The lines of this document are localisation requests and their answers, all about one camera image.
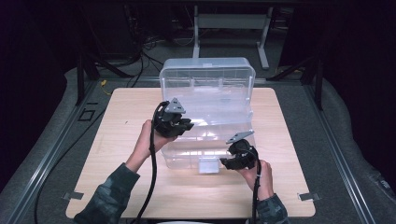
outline black wire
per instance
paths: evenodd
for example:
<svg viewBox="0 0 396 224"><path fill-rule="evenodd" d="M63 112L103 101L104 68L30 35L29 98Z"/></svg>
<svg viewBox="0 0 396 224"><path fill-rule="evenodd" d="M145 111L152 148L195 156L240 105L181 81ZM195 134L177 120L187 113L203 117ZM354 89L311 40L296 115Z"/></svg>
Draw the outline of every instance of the black wire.
<svg viewBox="0 0 396 224"><path fill-rule="evenodd" d="M252 223L256 224L256 210L257 210L257 196L259 193L259 187L260 187L260 178L262 176L262 163L260 162L259 157L256 156L253 152L250 150L246 149L239 149L240 151L244 151L247 153L250 153L257 161L257 175L256 179L254 181L254 188L253 188L253 200L252 200L252 208L251 208L251 217L252 217Z"/></svg>
<svg viewBox="0 0 396 224"><path fill-rule="evenodd" d="M64 154L54 163L54 165L50 168L49 172L47 173L47 175L44 177L43 183L40 186L40 189L38 190L37 196L35 197L35 224L38 223L38 218L37 218L37 209L38 209L38 202L40 200L40 195L41 192L47 182L47 180L49 179L51 173L55 170L56 166L59 164L59 162L64 158L64 156L70 151L70 149L72 149L72 147L79 141L79 139L82 138L82 136L84 136L84 134L91 128L91 126L105 113L106 109L104 109L97 117L96 119L93 120L93 122L90 124L90 126L88 126L84 132L78 137L78 139L76 139L76 141L64 152Z"/></svg>
<svg viewBox="0 0 396 224"><path fill-rule="evenodd" d="M154 187L155 187L155 181L157 180L157 160L155 157L155 145L154 145L154 120L157 117L157 112L160 109L161 106L164 106L166 104L166 102L161 102L158 104L157 108L154 111L154 114L152 116L152 120L151 120L151 132L149 135L149 152L151 154L151 163L152 163L152 177L151 177L151 184L148 190L148 196L142 206L142 208L139 211L139 214L136 217L135 223L139 224L140 223L140 219L143 215L143 213L146 210L146 207L149 204L149 200L151 199L151 195L152 192L154 191Z"/></svg>
<svg viewBox="0 0 396 224"><path fill-rule="evenodd" d="M140 62L141 62L141 65L140 65L140 71L139 71L139 73L137 74L137 75L134 75L133 77L131 77L130 79L129 79L129 81L126 83L126 87L128 87L128 85L129 85L129 83L132 81L132 79L134 79L134 77L136 77L136 80L134 81L134 84L132 85L132 87L134 87L134 85L136 84L136 82L137 82L137 80L140 78L140 76L142 76L142 74L143 74L143 70L145 69L145 67L143 66L143 56L142 56L142 54L140 53Z"/></svg>

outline transparent storage bin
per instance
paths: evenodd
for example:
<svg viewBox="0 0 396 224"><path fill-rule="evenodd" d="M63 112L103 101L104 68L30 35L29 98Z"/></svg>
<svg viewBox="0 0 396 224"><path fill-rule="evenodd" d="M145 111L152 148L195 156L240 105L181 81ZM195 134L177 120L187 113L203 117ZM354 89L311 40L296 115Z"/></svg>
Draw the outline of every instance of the transparent storage bin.
<svg viewBox="0 0 396 224"><path fill-rule="evenodd" d="M167 144L162 154L169 168L197 168L215 173L219 158L230 158L226 141L251 130L250 98L255 71L245 58L169 59L160 82L163 99L176 97L194 126ZM254 135L246 138L254 146Z"/></svg>

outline hand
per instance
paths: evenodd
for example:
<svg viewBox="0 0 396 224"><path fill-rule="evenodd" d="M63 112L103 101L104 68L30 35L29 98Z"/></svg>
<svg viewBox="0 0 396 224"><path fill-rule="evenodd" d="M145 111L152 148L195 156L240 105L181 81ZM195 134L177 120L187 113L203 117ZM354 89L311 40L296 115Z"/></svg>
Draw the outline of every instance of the hand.
<svg viewBox="0 0 396 224"><path fill-rule="evenodd" d="M272 169L271 164L266 161L260 160L262 164L262 177L260 178L260 187L258 191L258 199L260 201L270 198L274 195L273 189L273 177L272 177ZM254 182L257 177L257 162L254 168L252 169L242 169L237 170L242 177L247 181L247 185L251 190L254 189Z"/></svg>
<svg viewBox="0 0 396 224"><path fill-rule="evenodd" d="M137 138L136 145L134 146L134 152L129 157L125 165L132 170L137 172L143 162L150 156L149 144L151 134L151 119L148 119L142 125L142 131ZM159 133L154 131L154 146L155 152L158 152L167 143L175 141L177 137L165 138Z"/></svg>

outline light wooden tabletop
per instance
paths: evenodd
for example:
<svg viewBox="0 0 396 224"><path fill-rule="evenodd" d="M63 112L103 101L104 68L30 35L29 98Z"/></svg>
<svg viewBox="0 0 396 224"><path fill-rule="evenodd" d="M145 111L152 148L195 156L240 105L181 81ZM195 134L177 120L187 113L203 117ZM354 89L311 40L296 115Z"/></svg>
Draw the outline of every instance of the light wooden tabletop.
<svg viewBox="0 0 396 224"><path fill-rule="evenodd" d="M70 201L68 217L80 212L97 186L128 159L143 122L151 119L162 100L160 88L113 92L75 189L84 195L81 200ZM275 192L290 217L312 217L313 202L298 199L299 193L307 193L309 189L274 90L255 88L250 104L256 149L262 160L271 163ZM161 153L157 154L157 163L156 187L143 217L251 217L252 191L236 171L220 169L215 175L200 175L195 169L172 170L167 168ZM141 177L122 217L136 217L145 201L151 181L151 161L146 160L138 173Z"/></svg>

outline black handheld controller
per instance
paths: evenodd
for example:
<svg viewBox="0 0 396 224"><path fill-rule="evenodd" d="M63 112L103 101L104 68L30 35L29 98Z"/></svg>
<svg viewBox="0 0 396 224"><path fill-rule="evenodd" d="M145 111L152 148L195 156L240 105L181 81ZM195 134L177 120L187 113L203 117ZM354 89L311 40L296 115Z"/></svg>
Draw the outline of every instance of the black handheld controller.
<svg viewBox="0 0 396 224"><path fill-rule="evenodd" d="M171 102L162 102L162 107L156 111L154 118L155 130L164 137L175 137L189 131L193 123L190 119L183 119L181 114L185 114L183 106L174 98Z"/></svg>
<svg viewBox="0 0 396 224"><path fill-rule="evenodd" d="M220 158L221 163L228 170L240 170L246 167L251 169L254 167L257 158L259 158L256 148L251 146L246 139L234 142L230 145L228 151L234 156L233 158Z"/></svg>

